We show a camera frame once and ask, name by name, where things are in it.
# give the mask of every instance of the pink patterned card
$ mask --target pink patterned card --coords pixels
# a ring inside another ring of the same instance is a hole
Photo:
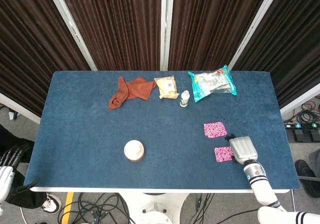
[[[214,153],[215,153],[217,162],[232,160],[232,156],[234,155],[234,152],[232,151],[231,146],[216,147],[214,150],[215,150]]]
[[[204,124],[204,131],[204,135],[208,138],[227,135],[226,128],[222,122]]]

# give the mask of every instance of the dark brown curtain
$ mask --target dark brown curtain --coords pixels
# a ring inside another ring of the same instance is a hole
[[[270,71],[280,107],[320,83],[320,0],[274,0],[233,70]]]
[[[90,70],[52,0],[0,0],[0,93],[41,116],[56,70]]]
[[[161,0],[65,0],[99,70],[160,68]]]
[[[214,70],[234,56],[263,0],[173,0],[169,70]]]

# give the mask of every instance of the small bottle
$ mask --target small bottle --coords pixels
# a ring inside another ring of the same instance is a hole
[[[183,91],[183,93],[181,94],[180,106],[186,107],[188,105],[189,98],[190,98],[189,91],[188,90]]]

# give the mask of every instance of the orange cloth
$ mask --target orange cloth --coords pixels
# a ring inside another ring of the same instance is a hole
[[[148,100],[152,89],[156,86],[155,81],[147,81],[143,77],[126,82],[123,76],[119,77],[118,92],[116,92],[109,101],[108,109],[119,108],[126,99],[141,98]]]

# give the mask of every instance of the teal snack bag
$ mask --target teal snack bag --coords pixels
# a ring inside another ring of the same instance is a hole
[[[227,65],[211,73],[194,74],[188,72],[188,74],[192,80],[195,102],[211,93],[231,93],[237,95],[237,89]]]

